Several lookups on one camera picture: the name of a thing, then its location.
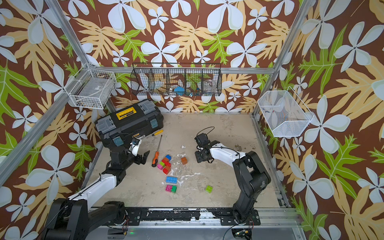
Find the red long lego brick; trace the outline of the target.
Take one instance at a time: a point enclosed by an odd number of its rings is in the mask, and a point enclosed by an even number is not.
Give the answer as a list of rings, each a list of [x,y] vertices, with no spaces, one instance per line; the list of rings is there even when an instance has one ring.
[[[163,173],[166,174],[166,175],[168,175],[170,171],[171,171],[171,167],[170,166],[165,166],[163,168]]]

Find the lime green lego brick front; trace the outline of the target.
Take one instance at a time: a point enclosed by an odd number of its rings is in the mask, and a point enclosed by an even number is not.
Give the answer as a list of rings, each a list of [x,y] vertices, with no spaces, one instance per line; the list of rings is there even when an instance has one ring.
[[[211,193],[212,190],[213,190],[213,187],[212,187],[212,186],[209,186],[209,185],[208,185],[208,186],[206,187],[206,192]]]

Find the red square lego brick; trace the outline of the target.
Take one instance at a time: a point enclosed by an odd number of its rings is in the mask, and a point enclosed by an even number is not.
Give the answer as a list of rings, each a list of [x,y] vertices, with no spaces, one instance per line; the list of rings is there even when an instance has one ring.
[[[171,163],[169,161],[162,160],[162,163],[164,163],[166,166],[171,166]]]

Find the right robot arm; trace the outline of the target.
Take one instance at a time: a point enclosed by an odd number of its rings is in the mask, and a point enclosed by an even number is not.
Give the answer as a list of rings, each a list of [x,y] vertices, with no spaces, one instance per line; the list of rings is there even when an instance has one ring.
[[[271,177],[257,153],[239,152],[224,146],[219,141],[210,141],[201,133],[195,137],[198,163],[219,160],[233,167],[240,195],[233,205],[236,223],[243,223],[250,217],[258,196],[271,183]]]

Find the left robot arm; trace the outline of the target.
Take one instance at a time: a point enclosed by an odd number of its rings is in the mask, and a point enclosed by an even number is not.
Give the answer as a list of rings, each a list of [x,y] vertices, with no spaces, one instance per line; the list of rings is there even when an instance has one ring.
[[[47,223],[40,233],[43,240],[84,240],[88,234],[106,223],[124,225],[128,215],[123,202],[109,201],[92,210],[92,206],[106,193],[118,186],[132,164],[144,165],[149,152],[139,155],[142,141],[133,138],[129,145],[123,145],[120,138],[110,145],[111,161],[99,178],[67,199],[53,202]]]

